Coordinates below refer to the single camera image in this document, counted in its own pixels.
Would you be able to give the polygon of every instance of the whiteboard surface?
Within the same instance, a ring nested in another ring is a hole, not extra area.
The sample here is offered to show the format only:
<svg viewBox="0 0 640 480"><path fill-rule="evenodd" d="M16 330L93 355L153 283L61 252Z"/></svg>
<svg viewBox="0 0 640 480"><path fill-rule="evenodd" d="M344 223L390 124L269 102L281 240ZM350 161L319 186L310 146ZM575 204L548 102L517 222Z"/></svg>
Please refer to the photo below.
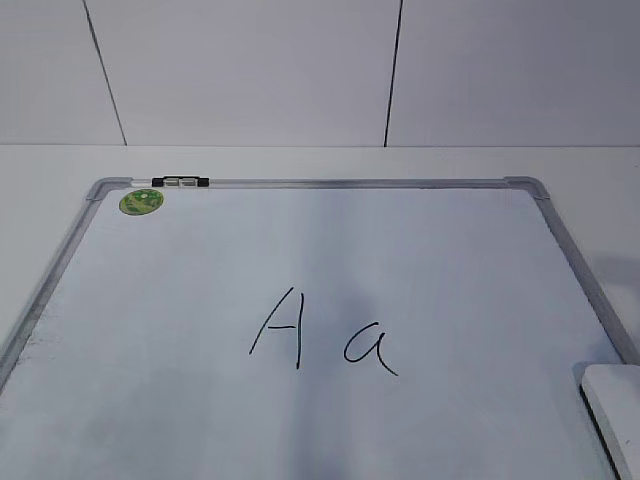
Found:
<svg viewBox="0 0 640 480"><path fill-rule="evenodd" d="M0 396L17 479L613 478L577 393L617 354L530 196L103 201ZM261 324L290 288L272 325ZM348 363L382 332L384 360Z"/></svg>

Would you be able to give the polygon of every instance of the black marker writing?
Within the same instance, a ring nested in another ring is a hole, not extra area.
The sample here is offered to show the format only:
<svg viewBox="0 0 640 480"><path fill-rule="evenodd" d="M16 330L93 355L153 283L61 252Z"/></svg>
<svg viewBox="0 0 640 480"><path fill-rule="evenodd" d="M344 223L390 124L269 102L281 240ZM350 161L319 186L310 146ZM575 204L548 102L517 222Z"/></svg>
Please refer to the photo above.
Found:
<svg viewBox="0 0 640 480"><path fill-rule="evenodd" d="M262 326L260 327L260 330L258 331L258 335L256 335L256 339L253 341L253 345L251 345L251 349L249 349L249 355L251 355L253 353L253 350L256 348L256 344L258 343L258 340L260 339L260 336L262 335L262 332L264 332L265 327L267 327L267 324L269 323L269 320L271 320L271 317L273 317L273 314L276 313L276 310L278 310L278 308L280 307L282 302L285 301L285 299L289 296L289 294L292 291L293 291L293 287L291 287L289 290L287 290L287 293L285 293L282 296L282 298L276 304L276 306L273 308L273 310L271 310L271 313L269 314L267 319L262 323ZM302 354L302 312L303 312L303 310L304 310L304 293L300 293L300 312L298 313L298 326L295 326L295 325L269 325L267 327L270 330L286 330L286 329L290 329L290 328L297 328L298 329L298 354L297 354L297 358L296 358L296 370L300 369L300 356Z"/></svg>
<svg viewBox="0 0 640 480"><path fill-rule="evenodd" d="M293 287L287 290L287 293L285 293L280 299L280 301L276 303L276 306L273 307L273 310L271 310L271 313L269 314L267 319L264 321L264 323L260 327L260 330L258 331L258 335L256 336L256 339L253 341L253 345L251 345L251 349L249 350L249 355L251 355L253 353L253 349L256 348L256 343L258 343L258 339L260 338L260 335L262 335L262 332L264 331L264 327L267 326L267 323L269 323L269 320L271 320L271 317L273 317L273 314L276 313L276 310L278 309L278 307L282 304L282 302L284 302L284 299L287 298L292 291L293 291Z"/></svg>
<svg viewBox="0 0 640 480"><path fill-rule="evenodd" d="M298 359L296 370L300 369L300 354L302 353L302 311L304 310L304 293L300 292L300 313L298 313Z"/></svg>
<svg viewBox="0 0 640 480"><path fill-rule="evenodd" d="M390 373L394 374L396 377L398 376L398 374L396 372L394 372L393 370L391 370L391 368L389 367L389 365L387 365L384 360L382 359L382 354L380 353L380 345L382 344L382 339L384 338L384 336L386 335L386 332L382 332L380 334L380 336L378 337L378 340L376 341L376 343L374 343L371 348L369 350L367 350L366 352L364 352L361 356L359 356L358 358L349 358L349 356L347 355L347 350L349 350L349 345L351 345L351 342L353 342L356 337L358 335L360 335L362 332L364 332L365 330L374 327L376 325L380 325L378 322L373 322L370 323L369 325L367 325L366 327L361 328L360 330L358 330L356 333L353 334L353 336L349 339L349 341L347 342L347 345L344 347L344 359L347 362L351 362L351 363L357 363L360 360L362 360L363 358L365 358L367 355L369 355L373 349L376 349L376 355L378 356L378 360L380 361L380 363L382 364L382 366L384 368L386 368Z"/></svg>

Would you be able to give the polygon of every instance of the whiteboard frame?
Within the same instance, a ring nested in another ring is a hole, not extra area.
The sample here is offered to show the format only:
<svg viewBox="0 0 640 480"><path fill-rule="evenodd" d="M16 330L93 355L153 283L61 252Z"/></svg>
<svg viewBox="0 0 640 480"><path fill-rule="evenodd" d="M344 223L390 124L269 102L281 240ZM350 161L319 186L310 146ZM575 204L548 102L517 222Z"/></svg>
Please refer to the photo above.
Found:
<svg viewBox="0 0 640 480"><path fill-rule="evenodd" d="M53 261L31 296L27 306L0 348L0 392L13 370L33 328L46 307L84 233L89 228L102 200L107 193L125 188L147 188L152 180L134 180L128 177L108 177L98 180L85 197L85 204L71 229L56 252ZM620 318L609 303L600 284L591 272L577 245L571 238L554 208L547 189L533 177L504 177L503 179L442 179L442 180L212 180L209 187L161 187L161 188L324 188L324 189L510 189L528 192L540 209L549 230L564 253L573 273L609 340L623 363L640 365L640 354Z"/></svg>

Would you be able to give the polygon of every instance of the white eraser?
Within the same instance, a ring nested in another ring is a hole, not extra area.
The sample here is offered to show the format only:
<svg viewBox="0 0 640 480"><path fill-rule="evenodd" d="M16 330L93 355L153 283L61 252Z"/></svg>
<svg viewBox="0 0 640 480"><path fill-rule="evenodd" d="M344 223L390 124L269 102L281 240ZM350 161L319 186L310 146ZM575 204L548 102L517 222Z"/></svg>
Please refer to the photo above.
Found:
<svg viewBox="0 0 640 480"><path fill-rule="evenodd" d="M582 390L621 480L640 480L640 366L591 365Z"/></svg>

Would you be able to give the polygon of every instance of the white table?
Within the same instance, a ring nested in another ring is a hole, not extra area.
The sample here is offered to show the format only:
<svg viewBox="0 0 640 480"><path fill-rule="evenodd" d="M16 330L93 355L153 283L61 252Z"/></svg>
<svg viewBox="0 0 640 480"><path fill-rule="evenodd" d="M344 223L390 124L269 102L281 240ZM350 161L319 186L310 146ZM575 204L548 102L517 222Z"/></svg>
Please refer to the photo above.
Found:
<svg viewBox="0 0 640 480"><path fill-rule="evenodd" d="M2 146L0 338L34 292L91 184L150 178L542 180L640 346L640 148Z"/></svg>

